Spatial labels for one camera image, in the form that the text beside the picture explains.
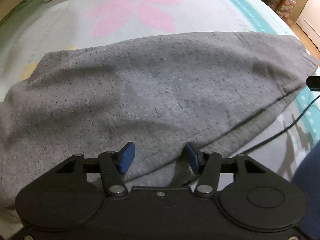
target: teal border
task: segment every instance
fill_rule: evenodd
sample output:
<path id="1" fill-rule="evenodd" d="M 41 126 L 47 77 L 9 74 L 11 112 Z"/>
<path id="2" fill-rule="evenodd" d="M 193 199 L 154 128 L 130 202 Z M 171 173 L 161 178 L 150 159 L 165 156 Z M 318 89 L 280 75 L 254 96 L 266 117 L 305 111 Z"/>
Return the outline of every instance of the teal border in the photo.
<path id="1" fill-rule="evenodd" d="M 306 108 L 307 105 L 311 103 L 311 101 L 315 99 L 313 93 L 305 87 L 295 98 L 295 103 L 300 113 Z M 310 142 L 310 149 L 312 149 L 320 138 L 320 111 L 314 103 L 305 115 L 302 117 L 303 124 L 307 131 L 309 132 L 310 137 L 312 138 L 312 142 Z"/>
<path id="2" fill-rule="evenodd" d="M 246 0 L 230 0 L 242 12 L 257 32 L 277 34 L 276 31 L 261 17 L 255 8 Z"/>

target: speckled fabric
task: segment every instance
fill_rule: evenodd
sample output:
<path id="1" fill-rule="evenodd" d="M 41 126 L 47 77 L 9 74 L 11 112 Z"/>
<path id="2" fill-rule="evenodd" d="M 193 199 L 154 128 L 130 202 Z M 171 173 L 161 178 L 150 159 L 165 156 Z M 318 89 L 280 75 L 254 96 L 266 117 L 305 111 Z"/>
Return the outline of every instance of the speckled fabric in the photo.
<path id="1" fill-rule="evenodd" d="M 188 141 L 228 156 L 317 68 L 292 36 L 183 33 L 44 55 L 0 103 L 0 206 L 72 154 L 136 144 L 127 185 L 176 185 Z"/>

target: circular cover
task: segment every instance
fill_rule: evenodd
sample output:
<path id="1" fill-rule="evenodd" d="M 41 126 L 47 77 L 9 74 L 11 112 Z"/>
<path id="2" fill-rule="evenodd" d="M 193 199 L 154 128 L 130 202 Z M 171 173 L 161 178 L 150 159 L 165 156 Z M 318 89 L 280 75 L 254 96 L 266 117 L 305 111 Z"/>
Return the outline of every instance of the circular cover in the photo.
<path id="1" fill-rule="evenodd" d="M 67 230 L 91 218 L 100 208 L 102 196 L 103 193 L 88 182 L 63 185 L 58 181 L 49 183 L 45 189 L 25 187 L 17 195 L 16 209 L 23 223 L 31 227 Z"/>
<path id="2" fill-rule="evenodd" d="M 289 182 L 259 176 L 240 179 L 220 194 L 223 210 L 245 228 L 280 231 L 300 221 L 306 209 L 303 193 Z"/>

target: yellow pattern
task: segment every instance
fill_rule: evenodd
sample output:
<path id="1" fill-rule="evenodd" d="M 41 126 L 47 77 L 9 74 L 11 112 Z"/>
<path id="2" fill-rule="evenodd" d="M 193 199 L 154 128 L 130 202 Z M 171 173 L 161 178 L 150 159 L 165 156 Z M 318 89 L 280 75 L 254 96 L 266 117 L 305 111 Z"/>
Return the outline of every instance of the yellow pattern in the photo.
<path id="1" fill-rule="evenodd" d="M 38 61 L 35 62 L 31 62 L 23 71 L 22 75 L 21 75 L 21 81 L 25 80 L 27 78 L 29 78 L 31 76 L 31 74 L 33 73 L 33 71 L 36 69 L 37 65 L 38 65 Z"/>
<path id="2" fill-rule="evenodd" d="M 66 48 L 66 50 L 76 50 L 78 47 L 76 45 L 70 45 Z"/>

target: wooden floor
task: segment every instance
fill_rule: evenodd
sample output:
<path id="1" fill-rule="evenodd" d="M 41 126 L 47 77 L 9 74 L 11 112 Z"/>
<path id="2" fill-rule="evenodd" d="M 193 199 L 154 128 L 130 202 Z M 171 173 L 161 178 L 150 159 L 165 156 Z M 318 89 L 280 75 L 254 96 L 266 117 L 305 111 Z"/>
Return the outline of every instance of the wooden floor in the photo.
<path id="1" fill-rule="evenodd" d="M 314 43 L 310 40 L 310 38 L 305 34 L 305 32 L 299 27 L 299 25 L 297 25 L 295 22 L 290 20 L 287 20 L 286 24 L 297 35 L 299 40 L 307 48 L 310 54 L 314 56 L 316 59 L 320 60 L 320 51 L 317 49 Z"/>

